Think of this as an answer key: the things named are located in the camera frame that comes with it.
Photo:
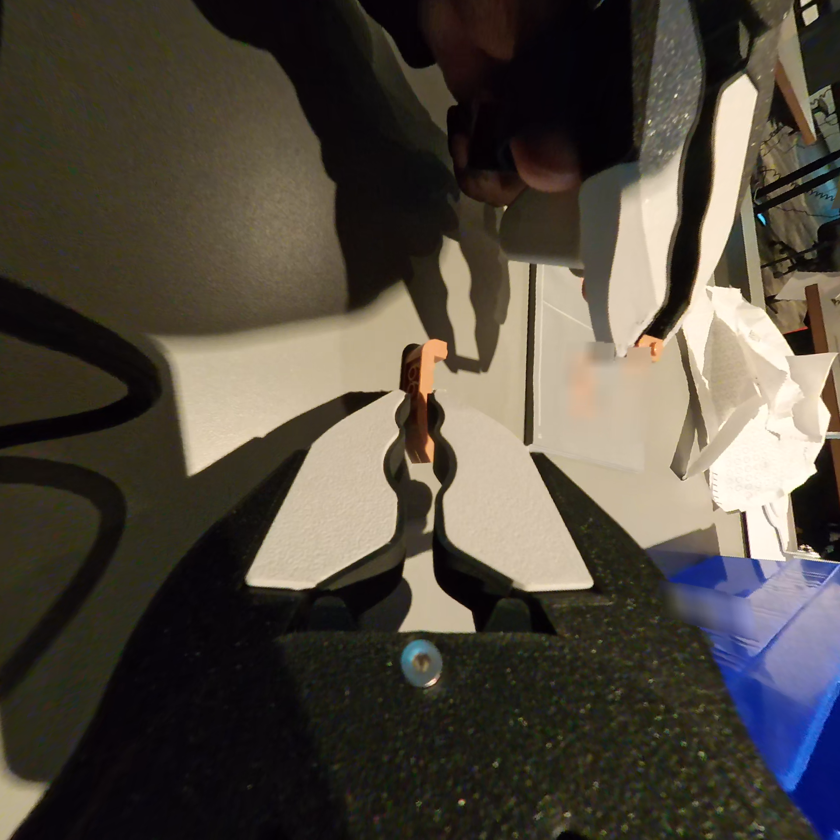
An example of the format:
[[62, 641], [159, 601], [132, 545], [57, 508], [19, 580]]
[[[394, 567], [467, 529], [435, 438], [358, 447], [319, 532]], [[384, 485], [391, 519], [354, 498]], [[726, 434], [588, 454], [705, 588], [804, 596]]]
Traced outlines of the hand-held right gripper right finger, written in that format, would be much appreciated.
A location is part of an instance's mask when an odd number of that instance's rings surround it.
[[487, 592], [586, 592], [592, 574], [528, 448], [447, 392], [428, 402], [435, 559]]

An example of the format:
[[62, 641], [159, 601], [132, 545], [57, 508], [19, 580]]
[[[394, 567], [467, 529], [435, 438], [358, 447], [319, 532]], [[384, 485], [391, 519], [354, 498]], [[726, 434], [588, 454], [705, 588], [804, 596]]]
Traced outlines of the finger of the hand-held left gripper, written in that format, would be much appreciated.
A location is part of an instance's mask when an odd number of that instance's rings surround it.
[[633, 108], [591, 111], [570, 126], [581, 184], [568, 192], [531, 187], [506, 209], [507, 255], [581, 274], [595, 340], [626, 356], [665, 301], [666, 262], [676, 231], [682, 154], [635, 157]]
[[665, 301], [648, 334], [666, 340], [714, 275], [741, 202], [758, 90], [746, 72], [706, 93], [680, 163]]

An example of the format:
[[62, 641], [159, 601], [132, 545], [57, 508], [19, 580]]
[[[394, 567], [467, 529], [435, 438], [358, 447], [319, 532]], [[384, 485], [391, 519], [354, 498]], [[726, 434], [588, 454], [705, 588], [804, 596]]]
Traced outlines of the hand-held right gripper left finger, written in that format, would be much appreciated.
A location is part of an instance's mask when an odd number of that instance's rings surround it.
[[406, 558], [405, 424], [411, 400], [387, 392], [310, 447], [245, 576], [252, 589], [343, 589]]

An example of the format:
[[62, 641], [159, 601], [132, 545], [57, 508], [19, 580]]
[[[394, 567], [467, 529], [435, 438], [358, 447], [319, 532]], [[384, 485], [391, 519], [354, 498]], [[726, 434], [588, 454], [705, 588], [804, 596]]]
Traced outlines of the small orange brown brick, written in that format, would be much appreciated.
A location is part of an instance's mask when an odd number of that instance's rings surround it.
[[448, 345], [440, 339], [408, 344], [402, 353], [400, 388], [410, 397], [410, 411], [404, 426], [406, 454], [414, 464], [434, 459], [434, 441], [428, 432], [427, 401], [434, 391], [436, 363], [448, 356]]

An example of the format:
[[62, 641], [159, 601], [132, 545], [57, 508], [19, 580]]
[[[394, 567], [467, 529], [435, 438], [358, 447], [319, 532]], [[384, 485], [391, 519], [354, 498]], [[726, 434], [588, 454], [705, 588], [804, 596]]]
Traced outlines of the grey desk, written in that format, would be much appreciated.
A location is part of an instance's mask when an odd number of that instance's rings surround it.
[[529, 268], [447, 107], [362, 11], [268, 51], [195, 2], [2, 2], [2, 837], [172, 567], [404, 345], [522, 436]]

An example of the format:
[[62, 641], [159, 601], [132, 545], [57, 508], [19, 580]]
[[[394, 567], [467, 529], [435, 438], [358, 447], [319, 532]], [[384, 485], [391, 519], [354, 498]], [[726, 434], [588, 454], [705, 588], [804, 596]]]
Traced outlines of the person's left hand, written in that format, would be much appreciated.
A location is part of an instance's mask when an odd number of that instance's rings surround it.
[[417, 2], [459, 187], [566, 193], [634, 151], [633, 2]]

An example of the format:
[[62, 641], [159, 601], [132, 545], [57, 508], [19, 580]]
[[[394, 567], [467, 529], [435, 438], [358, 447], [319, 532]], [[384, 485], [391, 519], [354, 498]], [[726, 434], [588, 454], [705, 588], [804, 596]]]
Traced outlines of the white instruction booklet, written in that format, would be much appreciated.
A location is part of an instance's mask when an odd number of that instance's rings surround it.
[[697, 426], [682, 336], [657, 361], [649, 348], [618, 356], [595, 341], [582, 280], [535, 270], [530, 449], [635, 476], [662, 469], [686, 485]]

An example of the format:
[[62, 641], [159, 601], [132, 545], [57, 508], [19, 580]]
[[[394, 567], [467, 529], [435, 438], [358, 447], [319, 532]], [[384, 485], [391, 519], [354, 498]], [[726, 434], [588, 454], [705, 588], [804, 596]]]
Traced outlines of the crumpled white paper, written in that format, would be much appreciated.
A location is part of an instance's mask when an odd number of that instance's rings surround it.
[[707, 436], [685, 477], [708, 473], [726, 512], [782, 501], [816, 473], [837, 354], [795, 355], [766, 311], [730, 287], [695, 289], [681, 335]]

